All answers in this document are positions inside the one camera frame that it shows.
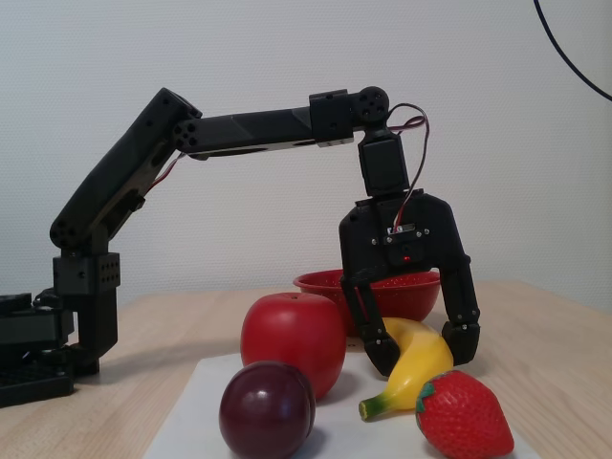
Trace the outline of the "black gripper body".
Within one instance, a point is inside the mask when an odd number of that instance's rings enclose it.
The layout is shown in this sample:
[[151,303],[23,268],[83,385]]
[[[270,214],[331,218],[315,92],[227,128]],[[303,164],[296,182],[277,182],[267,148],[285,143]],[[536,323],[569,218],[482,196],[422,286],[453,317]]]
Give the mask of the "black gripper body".
[[422,191],[404,207],[401,230],[391,225],[399,198],[356,203],[339,225],[343,275],[374,283],[405,273],[456,267],[470,260],[464,252],[450,205]]

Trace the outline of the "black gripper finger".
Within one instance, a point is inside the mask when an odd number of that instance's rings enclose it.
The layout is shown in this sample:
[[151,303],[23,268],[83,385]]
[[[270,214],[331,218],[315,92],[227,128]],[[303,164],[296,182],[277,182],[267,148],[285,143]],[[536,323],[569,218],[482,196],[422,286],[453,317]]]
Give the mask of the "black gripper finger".
[[371,285],[355,283],[343,275],[340,286],[368,358],[382,376],[389,377],[400,348],[386,331]]
[[474,290],[470,261],[456,267],[441,267],[441,287],[448,320],[442,329],[455,366],[474,359],[477,351],[480,311]]

